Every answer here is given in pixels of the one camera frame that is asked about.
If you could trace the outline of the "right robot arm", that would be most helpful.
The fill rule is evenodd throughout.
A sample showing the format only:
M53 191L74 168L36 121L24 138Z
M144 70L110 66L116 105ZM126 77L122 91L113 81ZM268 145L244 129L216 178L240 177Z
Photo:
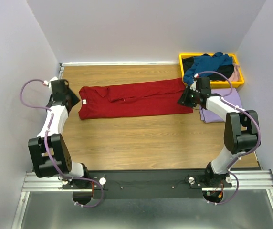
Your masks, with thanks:
M230 169L241 157L260 146L258 115L254 110L244 110L226 101L224 96L212 93L207 77L195 78L194 83L195 86L186 86L178 104L190 108L199 105L225 122L223 149L208 163L204 175L194 178L197 183L216 187L226 180Z

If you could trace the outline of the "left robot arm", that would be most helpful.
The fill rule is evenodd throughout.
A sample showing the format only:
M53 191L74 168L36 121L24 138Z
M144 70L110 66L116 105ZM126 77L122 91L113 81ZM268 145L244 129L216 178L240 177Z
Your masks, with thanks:
M62 136L69 113L80 99L69 88L69 82L56 77L43 82L51 92L43 128L36 138L28 141L33 169L37 177L62 177L74 188L86 189L90 186L87 167L72 161Z

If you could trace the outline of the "red t shirt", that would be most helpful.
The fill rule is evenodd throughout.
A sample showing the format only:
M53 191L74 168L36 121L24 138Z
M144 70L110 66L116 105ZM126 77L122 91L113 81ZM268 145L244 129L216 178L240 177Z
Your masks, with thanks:
M79 118L120 118L189 114L190 107L179 105L185 85L180 78L109 86L84 86Z

